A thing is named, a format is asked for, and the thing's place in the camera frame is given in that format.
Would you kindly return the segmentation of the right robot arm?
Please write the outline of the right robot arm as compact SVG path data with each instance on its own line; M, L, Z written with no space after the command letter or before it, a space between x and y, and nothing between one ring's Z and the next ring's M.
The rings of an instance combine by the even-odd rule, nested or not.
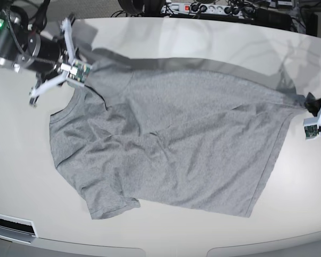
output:
M75 58L85 60L77 47L66 45L64 27L52 39L42 36L49 4L43 1L29 16L14 1L0 1L0 69L26 69L45 81L61 73L62 63L71 64Z

